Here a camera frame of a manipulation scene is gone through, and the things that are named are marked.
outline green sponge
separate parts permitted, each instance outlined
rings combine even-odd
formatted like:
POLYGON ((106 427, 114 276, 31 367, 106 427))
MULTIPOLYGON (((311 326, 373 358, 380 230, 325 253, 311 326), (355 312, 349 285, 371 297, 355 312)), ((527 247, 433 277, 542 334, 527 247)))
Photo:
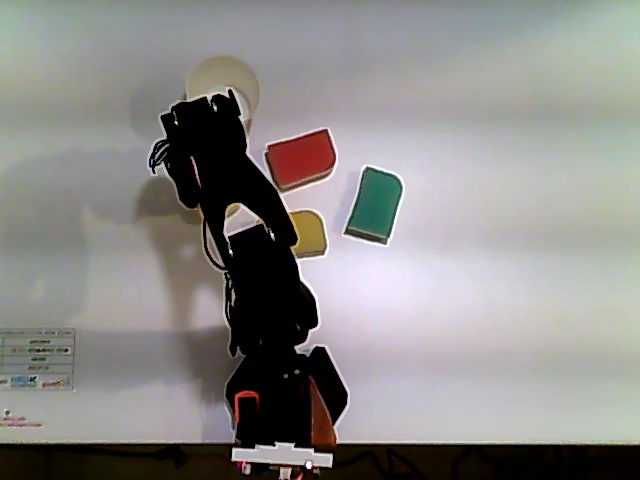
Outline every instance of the green sponge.
POLYGON ((398 174, 366 166, 344 234, 387 245, 404 193, 398 174))

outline printed label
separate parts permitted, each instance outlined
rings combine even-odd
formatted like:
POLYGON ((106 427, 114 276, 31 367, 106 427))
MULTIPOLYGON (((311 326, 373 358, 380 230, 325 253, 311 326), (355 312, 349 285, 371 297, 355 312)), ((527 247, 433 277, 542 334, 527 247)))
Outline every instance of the printed label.
POLYGON ((12 415, 10 410, 5 410, 0 417, 0 428, 2 427, 42 427, 42 422, 30 422, 27 417, 17 417, 12 415))
POLYGON ((51 347, 27 348, 27 353, 53 353, 53 352, 55 352, 55 349, 51 347))
POLYGON ((14 375, 11 377, 11 387, 36 387, 38 385, 37 375, 14 375))
POLYGON ((42 388, 69 388, 71 381, 69 377, 62 380, 55 380, 53 382, 42 382, 42 388))

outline black wire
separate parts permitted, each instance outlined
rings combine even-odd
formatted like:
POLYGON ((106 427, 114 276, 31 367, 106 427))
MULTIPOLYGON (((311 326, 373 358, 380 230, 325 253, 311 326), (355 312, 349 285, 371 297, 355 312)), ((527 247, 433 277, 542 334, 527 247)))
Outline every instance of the black wire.
POLYGON ((422 473, 418 467, 416 467, 411 461, 409 461, 405 456, 401 455, 393 448, 387 449, 387 461, 389 462, 389 474, 390 476, 394 475, 394 459, 402 462, 409 470, 413 472, 413 474, 421 480, 429 480, 427 476, 422 473))
POLYGON ((232 306, 232 294, 233 294, 233 282, 231 281, 231 275, 229 272, 224 272, 224 313, 227 321, 231 317, 231 306, 232 306))
POLYGON ((131 452, 127 450, 110 450, 106 448, 95 448, 90 446, 69 446, 61 447, 57 445, 0 445, 0 448, 6 450, 33 450, 33 451, 54 451, 58 453, 82 453, 89 455, 107 455, 113 457, 128 457, 128 458, 151 458, 156 459, 158 451, 156 452, 131 452))
POLYGON ((456 455, 451 462, 451 480, 460 479, 460 464, 471 455, 475 455, 487 465, 495 468, 499 474, 504 474, 502 465, 493 457, 491 457, 491 455, 489 455, 482 447, 467 446, 464 447, 462 451, 458 455, 456 455))
POLYGON ((168 155, 168 152, 160 158, 157 158, 158 154, 160 154, 162 150, 167 150, 168 148, 169 142, 165 138, 158 140, 153 146, 151 155, 149 155, 149 168, 151 169, 151 173, 153 173, 154 175, 156 173, 156 168, 162 165, 162 162, 164 162, 164 159, 168 155))
POLYGON ((205 255, 207 256, 209 261, 213 264, 213 266, 218 270, 220 270, 221 272, 226 272, 227 269, 223 265, 220 265, 218 262, 214 260, 213 255, 211 255, 211 251, 209 250, 209 237, 207 236, 207 219, 206 218, 202 219, 202 245, 204 247, 205 255))
POLYGON ((366 452, 359 453, 358 455, 355 455, 354 457, 351 457, 347 460, 343 460, 342 462, 335 462, 333 464, 333 468, 338 469, 338 468, 350 467, 352 465, 355 465, 356 463, 361 462, 362 460, 366 460, 367 458, 371 459, 371 462, 373 463, 373 466, 375 467, 375 469, 382 476, 382 478, 386 479, 388 476, 387 472, 380 464, 380 460, 378 460, 378 457, 376 456, 376 454, 373 453, 373 451, 371 450, 367 450, 366 452))

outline red block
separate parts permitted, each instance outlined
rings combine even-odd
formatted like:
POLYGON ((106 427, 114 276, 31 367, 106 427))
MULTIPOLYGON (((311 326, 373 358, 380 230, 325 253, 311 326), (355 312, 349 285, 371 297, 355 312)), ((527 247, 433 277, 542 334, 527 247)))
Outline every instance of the red block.
POLYGON ((328 177, 336 157, 328 128, 272 143, 265 153, 271 178, 281 192, 328 177))

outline white wall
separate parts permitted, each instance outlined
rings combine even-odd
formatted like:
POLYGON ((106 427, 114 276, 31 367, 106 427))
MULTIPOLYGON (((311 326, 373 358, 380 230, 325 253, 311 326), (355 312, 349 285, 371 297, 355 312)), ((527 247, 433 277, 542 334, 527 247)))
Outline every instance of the white wall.
POLYGON ((341 441, 640 439, 638 4, 339 3, 2 3, 0 322, 78 352, 77 393, 0 394, 45 424, 0 440, 231 440, 222 280, 145 164, 215 54, 262 82, 257 159, 336 140, 286 201, 330 230, 302 271, 341 441), (405 181, 388 248, 340 234, 366 163, 405 181))

